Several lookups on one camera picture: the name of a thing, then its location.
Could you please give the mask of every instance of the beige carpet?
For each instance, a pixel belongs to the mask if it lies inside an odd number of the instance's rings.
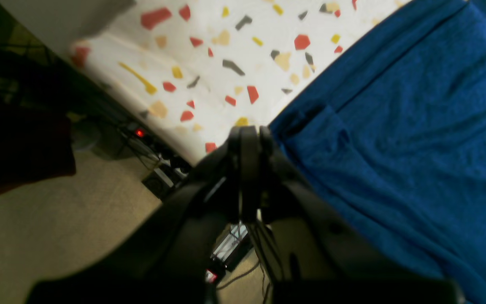
[[[116,247],[160,201],[142,184],[137,158],[76,154],[78,173],[0,195],[0,304],[21,304],[35,281],[68,275]],[[251,268],[255,254],[234,277]],[[222,303],[261,303],[262,272],[219,292]]]

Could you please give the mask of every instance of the red led light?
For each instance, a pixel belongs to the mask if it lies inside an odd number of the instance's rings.
[[[144,137],[145,136],[145,131],[141,128],[136,129],[135,134],[137,137]]]

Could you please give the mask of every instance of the red fragment pattern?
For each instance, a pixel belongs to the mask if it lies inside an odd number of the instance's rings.
[[[167,92],[174,92],[176,90],[175,85],[173,85],[171,82],[168,82],[168,81],[163,82],[162,87],[164,88],[164,91],[167,91]]]
[[[296,50],[304,50],[307,46],[310,46],[311,41],[307,35],[298,35],[294,40]]]
[[[192,46],[197,47],[197,46],[202,45],[204,43],[204,41],[201,40],[201,39],[198,39],[198,38],[191,37],[191,43],[192,43]]]
[[[148,30],[152,30],[159,23],[162,23],[172,17],[168,8],[159,8],[158,10],[145,12],[141,15],[141,25]]]
[[[216,149],[216,144],[214,142],[206,142],[206,152],[211,153]]]
[[[86,48],[84,46],[77,46],[75,49],[75,54],[71,57],[71,60],[78,68],[85,67],[85,61],[87,60],[87,56],[91,52],[91,48]]]
[[[194,114],[191,111],[183,111],[181,114],[181,122],[188,121],[194,118]]]
[[[185,21],[189,21],[189,19],[191,19],[191,8],[189,8],[188,4],[185,4],[185,6],[179,10],[179,15]]]
[[[256,87],[254,85],[249,85],[247,87],[247,92],[248,92],[248,97],[251,100],[251,104],[254,104],[254,102],[258,99],[258,90],[256,90]]]
[[[226,98],[224,98],[224,100],[225,100],[227,103],[231,104],[232,106],[235,106],[235,102],[236,102],[236,100],[235,100],[234,98],[231,98],[230,96],[226,95]]]

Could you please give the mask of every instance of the blue fabric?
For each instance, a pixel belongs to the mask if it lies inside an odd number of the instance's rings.
[[[486,0],[414,0],[271,124],[355,229],[486,304]]]

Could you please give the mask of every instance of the blue cloth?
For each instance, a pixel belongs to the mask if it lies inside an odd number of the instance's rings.
[[[271,124],[386,256],[486,304],[486,0],[414,0]]]

